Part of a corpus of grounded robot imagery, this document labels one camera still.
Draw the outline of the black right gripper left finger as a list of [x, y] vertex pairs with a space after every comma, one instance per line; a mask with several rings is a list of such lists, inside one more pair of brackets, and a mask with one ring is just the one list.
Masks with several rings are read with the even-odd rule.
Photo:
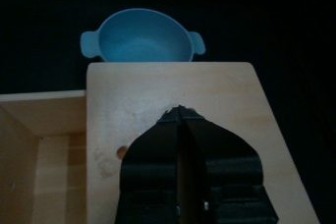
[[171, 108], [127, 147], [115, 224], [178, 224], [178, 122], [178, 109]]

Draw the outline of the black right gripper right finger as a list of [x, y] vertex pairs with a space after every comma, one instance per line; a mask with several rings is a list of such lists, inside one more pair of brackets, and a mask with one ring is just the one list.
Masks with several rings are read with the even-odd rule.
[[257, 151], [193, 109], [178, 107], [202, 224], [277, 224]]

